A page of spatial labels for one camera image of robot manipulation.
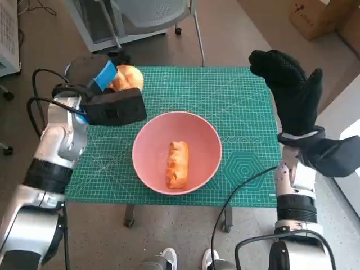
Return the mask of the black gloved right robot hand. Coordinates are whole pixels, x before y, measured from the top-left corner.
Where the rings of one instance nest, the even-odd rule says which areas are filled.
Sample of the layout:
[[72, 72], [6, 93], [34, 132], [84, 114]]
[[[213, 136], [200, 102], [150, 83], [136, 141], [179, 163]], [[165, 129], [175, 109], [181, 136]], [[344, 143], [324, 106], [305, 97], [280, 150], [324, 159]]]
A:
[[314, 131], [322, 69], [316, 68], [307, 76], [296, 59], [275, 49], [253, 50], [249, 62], [250, 71], [265, 80], [274, 96], [282, 131], [293, 136]]

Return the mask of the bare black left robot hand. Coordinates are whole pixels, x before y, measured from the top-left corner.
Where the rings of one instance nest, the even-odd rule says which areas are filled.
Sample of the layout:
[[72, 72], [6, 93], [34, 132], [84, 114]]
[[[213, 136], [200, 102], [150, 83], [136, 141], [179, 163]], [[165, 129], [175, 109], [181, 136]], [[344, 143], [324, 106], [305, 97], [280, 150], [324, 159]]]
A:
[[86, 87], [91, 95], [101, 95], [130, 88], [125, 75], [118, 70], [129, 58], [122, 52], [90, 54], [73, 60], [65, 70], [65, 78]]

